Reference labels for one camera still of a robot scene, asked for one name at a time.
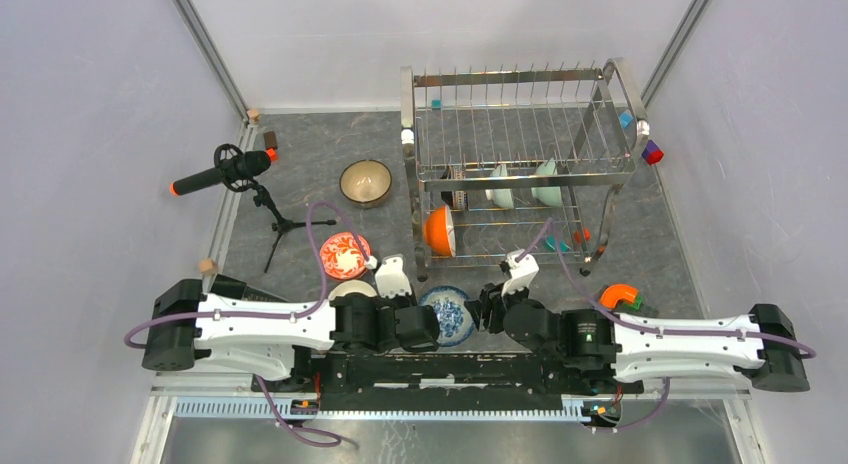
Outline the red floral bowl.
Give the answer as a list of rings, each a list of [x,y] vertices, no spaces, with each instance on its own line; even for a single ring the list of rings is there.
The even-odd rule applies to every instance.
[[[366,259],[352,233],[341,232],[328,238],[319,256],[324,272],[336,280],[351,280],[366,272]]]

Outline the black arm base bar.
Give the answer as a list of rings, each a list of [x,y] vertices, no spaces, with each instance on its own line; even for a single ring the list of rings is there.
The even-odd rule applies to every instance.
[[[292,375],[253,380],[272,393],[314,393],[323,411],[548,411],[565,395],[636,394],[610,370],[569,368],[530,353],[432,353],[298,357]]]

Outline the brown beige bowl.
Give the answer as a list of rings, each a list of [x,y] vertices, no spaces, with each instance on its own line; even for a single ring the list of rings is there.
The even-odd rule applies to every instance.
[[[380,206],[390,194],[393,176],[377,160],[359,160],[348,165],[339,177],[339,189],[352,204],[367,209]]]

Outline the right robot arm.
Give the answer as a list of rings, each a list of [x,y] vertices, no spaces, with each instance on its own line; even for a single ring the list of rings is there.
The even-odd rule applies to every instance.
[[[486,285],[465,309],[474,326],[504,333],[543,362],[577,374],[591,392],[658,378],[747,379],[778,393],[810,389],[788,316],[774,304],[715,320],[660,319],[595,308],[555,313],[527,290]]]

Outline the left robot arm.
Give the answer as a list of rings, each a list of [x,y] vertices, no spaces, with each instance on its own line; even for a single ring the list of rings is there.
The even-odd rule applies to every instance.
[[[200,360],[279,381],[290,391],[314,378],[314,352],[381,354],[438,348],[436,312],[413,295],[381,296],[369,284],[349,281],[321,305],[240,300],[206,293],[198,279],[183,279],[154,302],[153,326],[142,346],[143,368],[177,372]]]

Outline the steel dish rack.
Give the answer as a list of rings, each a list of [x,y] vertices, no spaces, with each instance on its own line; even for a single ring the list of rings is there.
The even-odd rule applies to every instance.
[[[400,71],[400,147],[409,187],[416,274],[435,267],[494,265],[549,224],[589,275],[607,250],[615,201],[650,137],[628,62],[602,65]],[[634,120],[627,130],[619,114]],[[550,158],[554,176],[534,176]],[[533,187],[558,186],[549,207]],[[456,255],[435,255],[424,239],[429,214],[452,209]],[[587,228],[588,243],[573,242]]]

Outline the blue white patterned bowl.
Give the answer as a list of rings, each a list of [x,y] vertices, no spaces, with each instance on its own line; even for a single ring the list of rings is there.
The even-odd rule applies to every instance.
[[[454,347],[466,341],[473,331],[473,319],[464,304],[468,295],[454,286],[437,286],[426,291],[420,304],[431,307],[439,323],[438,343]]]

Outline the orange bowl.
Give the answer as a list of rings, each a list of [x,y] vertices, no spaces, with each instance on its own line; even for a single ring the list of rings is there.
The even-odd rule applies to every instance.
[[[449,206],[443,205],[429,214],[424,224],[423,234],[435,255],[445,257],[456,255],[452,209]]]

